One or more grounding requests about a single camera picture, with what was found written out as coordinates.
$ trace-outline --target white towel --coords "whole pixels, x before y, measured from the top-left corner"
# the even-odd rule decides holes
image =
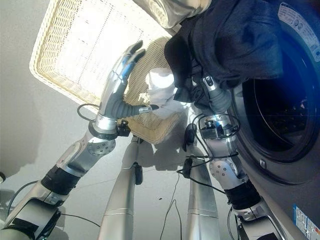
[[[168,118],[171,114],[182,112],[190,104],[174,100],[177,91],[174,75],[169,68],[154,68],[145,77],[149,88],[150,104],[159,106],[153,113],[161,119]]]

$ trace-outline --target wire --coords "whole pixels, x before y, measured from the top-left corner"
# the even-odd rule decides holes
[[[202,116],[202,115],[203,115],[203,114],[201,113],[201,114],[195,116],[195,118],[192,120],[192,130],[193,130],[193,132],[194,132],[194,135],[195,135],[196,139],[199,141],[199,143],[200,143],[201,146],[203,147],[205,153],[209,156],[210,154],[209,154],[207,148],[205,147],[205,145],[208,147],[206,141],[204,141],[204,143],[205,143],[205,145],[204,145],[203,142],[200,140],[200,138],[199,138],[198,135],[197,135],[197,130],[194,128],[194,124],[195,124],[196,119],[197,119],[198,117]]]
[[[16,193],[12,196],[12,198],[11,198],[9,204],[8,204],[8,210],[7,210],[7,213],[6,213],[6,217],[9,216],[9,214],[10,214],[10,208],[11,208],[11,206],[12,206],[12,203],[13,203],[14,200],[16,199],[17,195],[18,195],[24,188],[26,188],[27,186],[32,185],[32,184],[36,184],[37,182],[38,182],[38,180],[37,180],[37,181],[28,182],[28,183],[26,183],[25,185],[23,185],[22,187],[20,187],[18,191],[16,191]],[[82,219],[82,220],[86,220],[86,221],[88,221],[88,222],[90,222],[90,223],[92,223],[92,224],[95,224],[95,225],[97,225],[98,227],[100,227],[97,223],[95,223],[95,222],[93,222],[93,221],[90,221],[89,219],[86,219],[86,218],[84,218],[84,217],[82,217],[82,216],[76,216],[76,215],[65,214],[65,213],[61,213],[61,215],[65,215],[65,216],[70,216],[70,217],[75,217],[75,218],[79,218],[79,219]]]
[[[96,225],[96,226],[98,226],[98,227],[100,228],[100,225],[99,225],[99,224],[97,224],[97,223],[95,223],[94,221],[91,221],[91,220],[89,220],[89,219],[86,219],[86,218],[84,218],[84,217],[82,217],[82,216],[76,216],[76,215],[71,215],[71,214],[66,214],[66,213],[61,213],[61,215],[70,216],[70,217],[75,217],[75,218],[79,218],[79,219],[82,219],[82,220],[86,220],[86,221],[88,221],[88,222],[90,222],[90,223],[92,223],[92,224],[94,224],[94,225]]]
[[[218,191],[218,192],[220,192],[220,193],[222,193],[222,194],[226,194],[224,191],[221,191],[220,189],[218,189],[218,188],[216,188],[216,187],[214,187],[214,186],[212,186],[212,185],[209,185],[209,184],[206,184],[206,183],[197,181],[197,180],[195,180],[195,179],[192,178],[192,177],[188,177],[188,179],[190,179],[191,181],[193,181],[193,182],[195,182],[195,183],[197,183],[197,184],[200,184],[200,185],[203,185],[203,186],[212,188],[212,189],[214,189],[214,190],[216,190],[216,191]]]
[[[195,168],[195,167],[198,167],[198,166],[201,166],[201,165],[205,165],[205,164],[207,164],[207,163],[210,163],[210,162],[212,162],[214,159],[226,159],[226,158],[232,158],[232,157],[235,157],[235,156],[238,156],[238,155],[239,155],[239,153],[236,152],[236,153],[234,153],[234,154],[230,154],[230,155],[226,155],[226,156],[211,156],[211,157],[209,157],[209,156],[187,156],[187,158],[198,158],[198,159],[207,159],[207,158],[210,158],[208,161],[205,161],[205,162],[203,162],[203,163],[199,163],[199,164],[197,164],[197,165],[193,165],[193,166],[190,167],[190,168]]]
[[[226,221],[227,221],[227,226],[228,226],[229,235],[230,235],[230,237],[232,238],[232,240],[235,240],[235,239],[234,239],[234,236],[232,235],[231,229],[230,229],[230,216],[231,216],[231,212],[232,212],[232,207],[230,207],[230,210],[229,210],[229,212],[228,212],[228,217],[227,217]]]
[[[178,185],[178,182],[179,182],[179,179],[180,179],[180,175],[178,174],[178,180],[176,181],[175,185],[174,185],[174,191],[173,191],[173,194],[172,194],[172,197],[171,197],[171,201],[170,201],[170,205],[168,207],[168,210],[166,211],[166,214],[165,214],[165,217],[164,217],[164,223],[163,223],[163,227],[162,227],[162,231],[161,231],[161,235],[160,235],[160,240],[162,238],[162,235],[164,234],[164,230],[165,230],[165,226],[166,226],[166,221],[167,221],[167,216],[168,216],[168,213],[174,203],[175,205],[175,209],[178,213],[178,216],[179,216],[179,221],[180,221],[180,240],[182,240],[182,222],[181,222],[181,216],[180,216],[180,213],[179,213],[179,210],[178,210],[178,207],[177,207],[177,200],[174,199],[174,196],[175,196],[175,193],[176,193],[176,190],[177,190],[177,185]]]
[[[6,212],[6,217],[9,216],[10,214],[10,208],[12,206],[12,203],[14,202],[15,198],[17,197],[17,195],[26,187],[28,187],[29,185],[32,185],[32,184],[35,184],[37,183],[38,181],[31,181],[31,182],[28,182],[27,184],[23,185],[22,187],[19,188],[18,191],[16,191],[16,193],[12,196],[9,204],[8,204],[8,209],[7,209],[7,212]]]
[[[99,106],[96,105],[96,104],[92,104],[92,103],[85,103],[85,104],[81,104],[81,105],[78,106],[78,108],[76,109],[76,113],[80,116],[80,118],[82,118],[82,119],[84,119],[84,120],[87,120],[87,121],[89,121],[89,122],[94,121],[93,119],[87,118],[86,116],[83,116],[83,115],[81,114],[80,109],[81,109],[82,107],[84,107],[84,106],[94,106],[94,107],[97,107],[97,108],[99,108]]]

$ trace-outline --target warning sticker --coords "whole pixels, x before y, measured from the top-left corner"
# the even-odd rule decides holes
[[[308,218],[297,205],[293,205],[293,222],[308,240],[320,240],[319,228]]]
[[[314,60],[320,62],[320,42],[307,21],[290,5],[284,2],[280,4],[278,17],[300,35],[310,49]]]

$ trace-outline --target laundry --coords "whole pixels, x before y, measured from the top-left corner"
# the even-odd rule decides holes
[[[248,79],[280,77],[280,32],[277,10],[267,1],[213,0],[205,12],[185,19],[165,46],[178,88],[174,99],[205,111],[202,77],[212,76],[225,89]]]
[[[148,84],[147,93],[150,104],[159,106],[153,113],[161,119],[168,118],[171,114],[182,112],[189,104],[174,100],[177,88],[174,85],[174,75],[169,68],[154,68],[145,77]]]

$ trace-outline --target dark gray cloth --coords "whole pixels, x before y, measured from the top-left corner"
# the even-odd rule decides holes
[[[283,74],[277,9],[267,0],[213,0],[204,13],[181,26],[164,49],[177,101],[207,108],[208,95],[200,84],[192,84],[207,75],[229,89],[248,79]]]

